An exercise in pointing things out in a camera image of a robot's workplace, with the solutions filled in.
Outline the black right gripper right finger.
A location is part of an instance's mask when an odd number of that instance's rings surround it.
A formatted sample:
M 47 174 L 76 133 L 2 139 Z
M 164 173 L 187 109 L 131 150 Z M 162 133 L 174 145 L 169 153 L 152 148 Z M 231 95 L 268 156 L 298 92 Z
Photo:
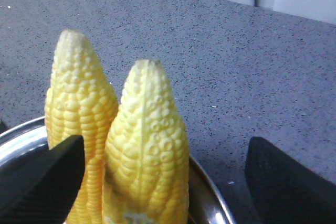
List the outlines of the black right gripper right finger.
M 250 139 L 245 178 L 262 223 L 335 223 L 335 184 L 265 138 Z

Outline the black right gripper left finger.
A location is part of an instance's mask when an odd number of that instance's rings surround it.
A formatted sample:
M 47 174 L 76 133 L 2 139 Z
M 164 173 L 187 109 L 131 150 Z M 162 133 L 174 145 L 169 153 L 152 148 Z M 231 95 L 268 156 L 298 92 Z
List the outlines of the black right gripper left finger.
M 64 223 L 84 173 L 81 135 L 8 169 L 1 174 L 1 223 Z

